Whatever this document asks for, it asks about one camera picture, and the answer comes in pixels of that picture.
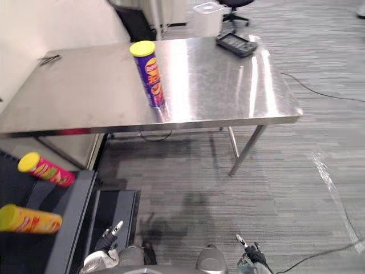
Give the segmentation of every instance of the yellow lid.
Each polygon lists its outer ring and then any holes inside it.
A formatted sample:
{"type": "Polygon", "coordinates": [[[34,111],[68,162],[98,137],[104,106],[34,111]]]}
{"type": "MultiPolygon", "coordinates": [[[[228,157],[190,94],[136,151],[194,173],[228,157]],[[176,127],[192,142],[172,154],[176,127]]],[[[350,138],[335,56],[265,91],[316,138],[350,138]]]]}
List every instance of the yellow lid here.
{"type": "Polygon", "coordinates": [[[40,160],[40,155],[36,152],[29,152],[24,155],[18,163],[18,170],[20,172],[29,172],[35,168],[40,160]]]}
{"type": "Polygon", "coordinates": [[[0,208],[0,231],[9,230],[15,218],[16,210],[17,206],[15,204],[7,204],[0,208]]]}
{"type": "Polygon", "coordinates": [[[135,57],[145,57],[149,54],[152,54],[155,51],[155,43],[152,41],[141,41],[134,43],[130,48],[129,51],[135,57]]]}

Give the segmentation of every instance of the purple pringles can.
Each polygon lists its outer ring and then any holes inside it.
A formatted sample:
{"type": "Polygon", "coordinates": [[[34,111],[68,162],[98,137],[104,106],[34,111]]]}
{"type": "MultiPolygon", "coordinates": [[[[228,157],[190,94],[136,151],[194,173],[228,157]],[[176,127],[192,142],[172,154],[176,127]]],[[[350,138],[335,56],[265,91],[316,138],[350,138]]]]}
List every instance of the purple pringles can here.
{"type": "Polygon", "coordinates": [[[152,107],[162,106],[165,103],[165,97],[155,56],[155,43],[151,41],[137,42],[129,50],[135,57],[149,104],[152,107]]]}

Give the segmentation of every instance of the table top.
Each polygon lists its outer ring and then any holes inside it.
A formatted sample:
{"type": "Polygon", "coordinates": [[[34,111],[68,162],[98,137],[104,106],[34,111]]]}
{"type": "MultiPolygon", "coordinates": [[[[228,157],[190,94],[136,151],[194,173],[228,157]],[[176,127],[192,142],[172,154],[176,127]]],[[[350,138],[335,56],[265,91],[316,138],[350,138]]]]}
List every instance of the table top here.
{"type": "Polygon", "coordinates": [[[302,110],[258,37],[239,58],[215,39],[156,41],[166,104],[152,108],[129,43],[50,51],[0,115],[0,136],[294,123],[302,110]]]}

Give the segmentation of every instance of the wire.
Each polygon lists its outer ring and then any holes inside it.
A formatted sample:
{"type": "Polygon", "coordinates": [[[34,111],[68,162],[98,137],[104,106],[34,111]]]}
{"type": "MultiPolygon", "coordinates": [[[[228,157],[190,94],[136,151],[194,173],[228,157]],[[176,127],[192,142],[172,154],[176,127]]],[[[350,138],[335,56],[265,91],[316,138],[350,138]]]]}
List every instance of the wire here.
{"type": "Polygon", "coordinates": [[[357,102],[361,102],[361,103],[365,103],[365,100],[360,100],[360,99],[355,99],[355,98],[344,98],[344,97],[338,97],[338,96],[333,96],[333,95],[328,95],[328,94],[324,94],[324,93],[320,93],[318,91],[315,91],[309,87],[307,87],[305,84],[303,84],[298,78],[292,76],[291,74],[289,73],[284,73],[284,72],[281,72],[281,74],[283,75],[286,75],[286,76],[289,76],[291,78],[293,78],[294,80],[296,80],[302,87],[306,88],[307,90],[310,90],[311,92],[314,92],[318,95],[322,95],[322,96],[326,96],[326,97],[330,97],[330,98],[335,98],[335,99],[341,99],[341,100],[351,100],[351,101],[357,101],[357,102]]]}
{"type": "Polygon", "coordinates": [[[360,240],[358,240],[358,241],[356,241],[356,242],[354,242],[352,244],[345,245],[344,247],[340,247],[340,248],[336,248],[336,249],[331,249],[331,250],[327,250],[327,251],[320,252],[320,253],[317,253],[317,254],[313,254],[313,255],[311,255],[311,256],[309,256],[307,258],[304,258],[303,260],[300,260],[299,262],[297,262],[296,264],[294,264],[293,266],[291,266],[287,270],[276,272],[276,274],[286,273],[286,272],[292,270],[294,267],[300,265],[302,262],[304,262],[306,260],[309,260],[309,259],[312,259],[312,258],[315,258],[315,257],[318,257],[318,256],[327,255],[327,254],[330,254],[330,253],[339,252],[339,251],[343,251],[343,250],[349,249],[349,248],[354,247],[355,245],[357,245],[359,243],[362,243],[364,240],[365,240],[365,238],[361,238],[360,240]]]}
{"type": "Polygon", "coordinates": [[[163,140],[166,140],[167,138],[169,138],[171,133],[172,133],[172,130],[170,131],[170,133],[168,135],[166,135],[165,137],[163,137],[161,139],[157,139],[157,140],[152,140],[152,139],[146,138],[145,136],[142,135],[142,132],[139,132],[139,137],[141,137],[143,140],[149,141],[149,142],[160,142],[160,141],[163,141],[163,140]]]}

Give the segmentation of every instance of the white trash can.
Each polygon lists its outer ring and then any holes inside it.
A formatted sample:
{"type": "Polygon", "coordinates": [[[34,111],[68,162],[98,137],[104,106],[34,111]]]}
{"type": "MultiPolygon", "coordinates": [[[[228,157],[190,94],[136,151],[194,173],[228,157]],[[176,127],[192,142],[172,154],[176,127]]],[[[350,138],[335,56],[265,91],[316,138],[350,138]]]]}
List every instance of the white trash can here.
{"type": "Polygon", "coordinates": [[[196,37],[217,36],[221,32],[224,6],[214,2],[193,7],[193,29],[196,37]]]}

